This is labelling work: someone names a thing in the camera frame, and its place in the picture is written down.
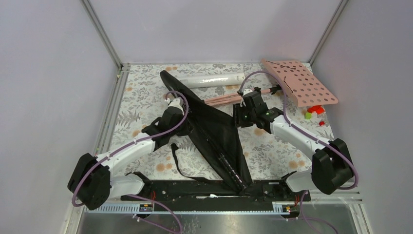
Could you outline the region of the white shuttlecock tube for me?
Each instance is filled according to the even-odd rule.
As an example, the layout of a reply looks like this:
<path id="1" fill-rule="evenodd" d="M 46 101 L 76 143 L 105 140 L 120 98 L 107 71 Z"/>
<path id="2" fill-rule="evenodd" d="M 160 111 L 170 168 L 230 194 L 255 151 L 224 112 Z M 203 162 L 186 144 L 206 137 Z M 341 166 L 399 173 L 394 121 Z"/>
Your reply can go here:
<path id="1" fill-rule="evenodd" d="M 230 73 L 230 74 L 214 74 L 214 75 L 199 75 L 178 77 L 181 83 L 188 88 L 205 88 L 228 85 L 241 85 L 245 79 L 245 74 Z"/>

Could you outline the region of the black racket bag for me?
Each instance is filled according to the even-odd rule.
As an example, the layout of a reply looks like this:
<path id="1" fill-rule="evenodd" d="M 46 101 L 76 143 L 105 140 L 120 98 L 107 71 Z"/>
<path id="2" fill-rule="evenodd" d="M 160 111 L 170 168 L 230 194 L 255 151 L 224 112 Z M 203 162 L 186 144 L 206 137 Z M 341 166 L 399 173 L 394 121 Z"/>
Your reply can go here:
<path id="1" fill-rule="evenodd" d="M 252 183 L 243 154 L 238 129 L 229 114 L 207 105 L 194 92 L 167 71 L 160 78 L 170 91 L 178 91 L 188 101 L 189 138 L 208 164 L 236 194 L 247 194 Z"/>

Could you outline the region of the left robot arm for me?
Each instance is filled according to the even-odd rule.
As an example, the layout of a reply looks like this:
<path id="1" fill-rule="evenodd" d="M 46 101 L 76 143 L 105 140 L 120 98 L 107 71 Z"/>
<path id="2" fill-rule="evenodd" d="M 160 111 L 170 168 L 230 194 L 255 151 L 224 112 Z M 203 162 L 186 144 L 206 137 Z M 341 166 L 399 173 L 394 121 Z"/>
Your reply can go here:
<path id="1" fill-rule="evenodd" d="M 95 210 L 107 199 L 134 195 L 146 200 L 151 194 L 150 185 L 135 174 L 114 176 L 133 160 L 151 154 L 169 143 L 172 136 L 183 128 L 188 110 L 169 106 L 163 115 L 138 134 L 131 142 L 97 156 L 82 155 L 69 179 L 68 189 L 73 193 L 72 205 L 85 205 Z"/>

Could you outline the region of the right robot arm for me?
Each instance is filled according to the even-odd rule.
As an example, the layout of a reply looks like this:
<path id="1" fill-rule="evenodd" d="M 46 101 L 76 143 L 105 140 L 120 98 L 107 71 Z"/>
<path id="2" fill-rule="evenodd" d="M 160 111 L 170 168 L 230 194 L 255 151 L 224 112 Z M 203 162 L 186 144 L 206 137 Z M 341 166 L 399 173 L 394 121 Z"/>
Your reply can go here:
<path id="1" fill-rule="evenodd" d="M 312 162 L 310 169 L 293 172 L 283 179 L 279 188 L 281 198 L 293 200 L 301 191 L 318 189 L 330 195 L 356 177 L 346 143 L 337 138 L 328 140 L 299 126 L 278 108 L 267 107 L 259 91 L 251 91 L 242 97 L 241 103 L 233 105 L 236 125 L 256 127 L 292 144 Z"/>

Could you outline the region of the pink music stand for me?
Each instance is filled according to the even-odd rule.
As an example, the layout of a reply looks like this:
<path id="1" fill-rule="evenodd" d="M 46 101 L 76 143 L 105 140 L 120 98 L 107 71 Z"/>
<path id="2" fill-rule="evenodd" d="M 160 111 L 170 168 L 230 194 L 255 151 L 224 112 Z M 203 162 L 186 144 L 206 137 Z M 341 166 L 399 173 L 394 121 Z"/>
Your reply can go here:
<path id="1" fill-rule="evenodd" d="M 243 85 L 242 93 L 260 88 L 269 107 L 282 108 L 283 94 L 287 107 L 307 108 L 338 104 L 338 98 L 313 74 L 311 67 L 298 60 L 261 59 L 262 73 L 254 73 Z"/>

